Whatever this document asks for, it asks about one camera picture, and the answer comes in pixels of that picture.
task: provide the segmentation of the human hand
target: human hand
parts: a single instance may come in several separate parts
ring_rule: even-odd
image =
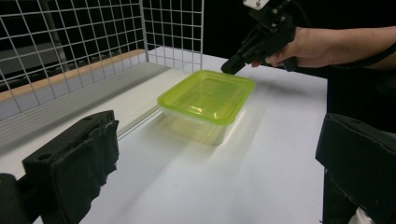
[[[295,57],[300,67],[323,67],[352,63],[376,55],[396,43],[396,26],[382,28],[357,28],[345,30],[296,28],[296,36],[285,48],[270,55],[266,63],[273,67]],[[396,69],[396,53],[379,63],[376,69]],[[262,62],[255,61],[252,67]]]
[[[282,50],[265,59],[273,67],[283,65],[283,61],[296,57],[300,67],[322,67],[332,64],[332,36],[334,33],[326,29],[310,29],[297,27],[296,36]],[[255,61],[251,65],[257,67],[262,62]]]

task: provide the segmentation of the white tabletop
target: white tabletop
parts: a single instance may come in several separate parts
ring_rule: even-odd
[[[224,62],[205,56],[204,69]],[[81,223],[319,223],[327,80],[264,66],[237,75],[257,86],[221,145],[169,132],[156,111],[121,138],[118,170]]]

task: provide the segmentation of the food storage container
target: food storage container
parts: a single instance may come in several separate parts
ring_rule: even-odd
[[[159,96],[158,104],[173,132],[218,145],[254,87],[246,77],[200,70]]]

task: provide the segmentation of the container lid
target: container lid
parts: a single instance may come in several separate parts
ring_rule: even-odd
[[[228,125],[234,122],[255,85],[246,77],[200,70],[164,92],[158,104],[217,125]]]

